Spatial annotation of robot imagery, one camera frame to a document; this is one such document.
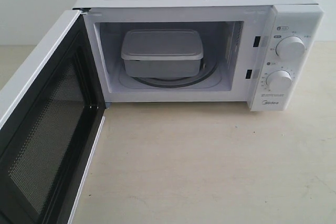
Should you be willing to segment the white plastic lidded container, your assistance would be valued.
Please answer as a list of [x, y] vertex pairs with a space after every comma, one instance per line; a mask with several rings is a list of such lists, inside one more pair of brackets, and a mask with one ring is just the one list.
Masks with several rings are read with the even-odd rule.
[[131, 30], [121, 48], [125, 71], [134, 78], [193, 77], [203, 55], [199, 33], [189, 29]]

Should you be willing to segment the white microwave door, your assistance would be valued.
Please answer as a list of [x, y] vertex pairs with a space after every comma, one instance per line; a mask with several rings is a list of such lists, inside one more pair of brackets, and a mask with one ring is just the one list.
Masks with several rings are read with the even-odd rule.
[[71, 223], [104, 123], [81, 10], [65, 11], [1, 89], [1, 223]]

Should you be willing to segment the glass microwave turntable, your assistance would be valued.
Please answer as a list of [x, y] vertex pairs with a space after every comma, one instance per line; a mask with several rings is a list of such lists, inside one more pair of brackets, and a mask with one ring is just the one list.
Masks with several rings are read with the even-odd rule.
[[218, 63], [216, 59], [201, 60], [199, 73], [193, 77], [180, 78], [138, 78], [133, 79], [139, 83], [155, 88], [174, 89], [185, 88], [198, 84], [210, 77], [217, 69]]

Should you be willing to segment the white microwave oven body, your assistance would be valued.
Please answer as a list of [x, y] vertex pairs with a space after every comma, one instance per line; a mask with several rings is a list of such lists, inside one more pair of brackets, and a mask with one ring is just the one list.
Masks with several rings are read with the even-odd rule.
[[[314, 0], [77, 0], [85, 19], [106, 105], [117, 102], [246, 102], [252, 111], [282, 111], [290, 102], [323, 11]], [[127, 75], [121, 48], [131, 30], [189, 29], [199, 33], [203, 59], [216, 71], [185, 88], [164, 89]], [[299, 37], [306, 51], [292, 61], [276, 54], [284, 38]], [[270, 91], [267, 77], [288, 72], [292, 86]]]

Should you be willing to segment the lower white control knob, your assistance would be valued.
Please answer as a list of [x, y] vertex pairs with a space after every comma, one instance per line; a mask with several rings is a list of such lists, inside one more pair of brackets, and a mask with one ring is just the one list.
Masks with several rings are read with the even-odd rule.
[[287, 91], [292, 86], [292, 78], [288, 72], [279, 70], [267, 77], [266, 84], [270, 91]]

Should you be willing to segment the white control knob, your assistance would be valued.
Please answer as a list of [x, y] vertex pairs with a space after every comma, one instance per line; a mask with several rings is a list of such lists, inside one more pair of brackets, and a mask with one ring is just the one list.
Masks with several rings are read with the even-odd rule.
[[292, 61], [304, 55], [306, 47], [303, 41], [296, 36], [281, 40], [276, 47], [276, 54], [282, 61]]
[[288, 72], [279, 70], [267, 77], [266, 84], [270, 91], [287, 91], [292, 86], [292, 78]]

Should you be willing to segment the upper white control knob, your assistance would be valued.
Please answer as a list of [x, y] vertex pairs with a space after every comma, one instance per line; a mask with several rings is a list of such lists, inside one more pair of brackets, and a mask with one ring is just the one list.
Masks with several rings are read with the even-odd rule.
[[282, 61], [292, 61], [304, 55], [306, 47], [303, 41], [296, 36], [281, 40], [276, 47], [276, 54]]

